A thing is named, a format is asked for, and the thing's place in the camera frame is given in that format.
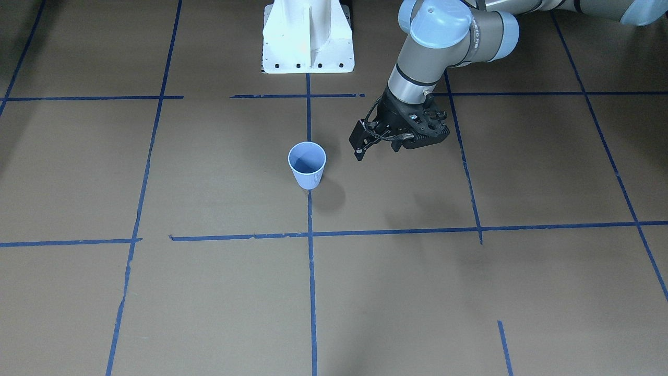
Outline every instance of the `black cable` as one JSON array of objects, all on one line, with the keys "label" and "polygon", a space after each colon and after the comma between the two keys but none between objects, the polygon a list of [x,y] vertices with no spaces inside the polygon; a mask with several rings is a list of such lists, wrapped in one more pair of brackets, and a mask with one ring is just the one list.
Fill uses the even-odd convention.
[{"label": "black cable", "polygon": [[396,136],[392,136],[392,137],[383,137],[383,136],[381,136],[380,134],[377,134],[376,132],[374,132],[373,130],[370,130],[370,129],[367,128],[367,123],[369,122],[369,116],[371,116],[371,113],[373,112],[373,109],[376,108],[376,106],[378,106],[378,104],[380,103],[380,101],[381,101],[382,99],[383,99],[383,96],[380,96],[380,97],[373,103],[373,106],[371,106],[371,109],[370,109],[369,112],[367,113],[367,116],[364,117],[364,121],[362,122],[362,128],[364,128],[364,131],[365,131],[366,133],[370,134],[371,136],[373,136],[374,138],[376,138],[376,139],[378,139],[378,140],[389,141],[389,142],[396,141],[396,140],[398,140],[398,137],[396,137]]}]

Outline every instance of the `blue paper cup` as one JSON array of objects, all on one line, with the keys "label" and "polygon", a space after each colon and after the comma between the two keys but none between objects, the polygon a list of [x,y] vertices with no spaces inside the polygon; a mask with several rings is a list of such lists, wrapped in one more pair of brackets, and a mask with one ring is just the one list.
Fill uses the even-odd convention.
[{"label": "blue paper cup", "polygon": [[318,144],[310,141],[293,146],[288,153],[288,164],[295,179],[303,189],[313,189],[320,184],[327,155]]}]

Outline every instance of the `brown cardboard floor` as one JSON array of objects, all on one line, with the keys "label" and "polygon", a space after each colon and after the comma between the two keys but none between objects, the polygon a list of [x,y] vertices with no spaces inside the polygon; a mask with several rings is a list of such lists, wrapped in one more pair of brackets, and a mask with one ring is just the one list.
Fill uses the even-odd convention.
[{"label": "brown cardboard floor", "polygon": [[0,375],[668,374],[668,19],[523,15],[449,138],[357,162],[401,1],[310,76],[267,3],[0,5]]}]

